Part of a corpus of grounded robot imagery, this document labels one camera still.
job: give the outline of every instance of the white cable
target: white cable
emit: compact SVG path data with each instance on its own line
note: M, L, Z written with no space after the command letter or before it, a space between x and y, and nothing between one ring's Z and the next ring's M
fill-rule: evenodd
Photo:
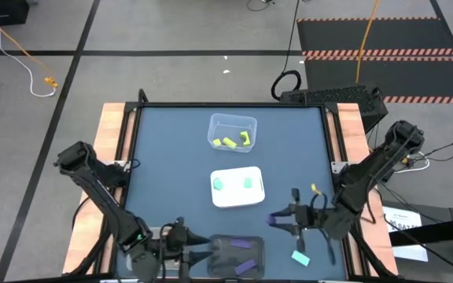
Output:
M1 40L1 30L0 30L0 50L8 57L10 58L13 58L15 61L19 62L19 64L22 65L22 67L24 67L26 70L28 70L29 72L29 76L31 77L31 83L29 85L29 91L31 92L32 95L36 96L36 97L51 97L55 94L55 91L57 90L55 87L53 88L52 92L49 93L49 94L35 94L35 92L33 91L32 89L32 85L34 83L34 80L32 78L32 72L31 72L31 69L28 68L28 66L26 66L24 63L22 63L18 58L16 58L15 56L12 56L10 54L8 54L6 51L4 51L3 49L3 46L2 46L2 40Z
M424 167L420 167L420 168L411 168L411 169L396 171L396 172L394 172L394 173L399 174L399 173L406 173L406 172L422 171L422 170L428 168L429 165L431 164L431 163L429 162L429 159L428 159L427 157L425 157L424 153L418 152L418 154L420 154L422 157L424 157L424 161L425 161L425 166L424 166Z

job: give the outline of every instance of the floor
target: floor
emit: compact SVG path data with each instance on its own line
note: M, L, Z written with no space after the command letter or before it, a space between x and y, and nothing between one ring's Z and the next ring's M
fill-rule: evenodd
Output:
M25 25L6 28L26 49L50 51L50 56L39 59L53 70L64 89L54 97L33 97L28 93L25 70L0 56L0 260L20 203L26 192L26 200L30 200L35 188L28 217L19 222L23 229L15 241L13 257L7 272L0 269L0 279L61 274L80 189L59 175L52 162L73 142L94 141L105 102L133 101L140 87L151 101L273 101L270 87L282 70L284 51L245 56L247 52L231 50L286 49L296 5L296 1L278 0L255 13L246 9L245 0L101 0L87 40L82 42L82 30L95 2L39 0L31 7ZM453 0L438 3L453 33ZM259 4L252 2L255 8ZM301 3L299 17L368 17L373 5L374 0L311 0ZM434 15L429 0L382 0L377 12L378 17ZM75 53L79 45L84 50L189 52L79 58ZM10 42L4 46L16 49ZM295 34L292 50L299 48ZM35 73L35 92L49 91L38 66L23 59ZM301 60L291 56L288 69L303 72ZM280 90L292 85L291 81L282 82ZM388 109L378 142L398 119L424 130L425 151L453 141L453 105L389 104ZM453 148L438 156L451 154ZM43 166L36 167L37 161ZM396 175L388 186L411 203L453 207L453 160L435 162L425 171ZM439 280L436 275L408 276Z

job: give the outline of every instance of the white plastic box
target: white plastic box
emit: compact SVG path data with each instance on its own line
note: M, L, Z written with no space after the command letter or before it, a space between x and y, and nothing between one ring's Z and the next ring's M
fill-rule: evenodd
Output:
M256 141L256 119L247 116L236 116L227 114L213 114L209 123L208 141L213 149L229 150L238 153L248 153L255 146ZM247 131L250 145L244 146L244 139L241 138L241 132ZM229 138L237 144L235 148L224 145L215 145L214 140L222 141Z
M246 178L251 179L249 187L243 186ZM215 179L221 181L221 189L215 189ZM216 170L211 173L211 194L212 203L218 208L258 204L265 199L261 170L258 167Z

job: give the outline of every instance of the yellow block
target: yellow block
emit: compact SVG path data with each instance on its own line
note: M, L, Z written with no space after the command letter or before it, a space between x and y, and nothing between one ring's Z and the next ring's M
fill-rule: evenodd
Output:
M212 144L215 146L215 147L218 147L221 145L221 141L219 140L219 138L217 138L216 140L212 141Z
M245 130L245 131L241 132L241 138L244 138L243 146L251 145L251 140L249 140L248 131Z
M231 149L235 149L235 147L237 147L237 144L229 138L224 138L223 144L228 146Z

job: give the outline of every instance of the plastic bin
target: plastic bin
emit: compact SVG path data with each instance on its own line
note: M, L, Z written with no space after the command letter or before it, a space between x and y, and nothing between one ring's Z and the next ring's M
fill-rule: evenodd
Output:
M247 116L236 116L227 114L213 114L209 124L208 141L213 149L229 150L238 153L248 153L255 146L256 141L256 119ZM244 139L241 137L241 132L247 131L250 145L244 146ZM222 141L224 138L229 138L237 145L233 148L228 145L215 145L214 140Z
M261 237L213 235L209 238L208 274L215 278L262 279L265 275L265 243ZM239 248L233 241L241 241L248 246ZM255 266L237 274L235 267L249 260Z

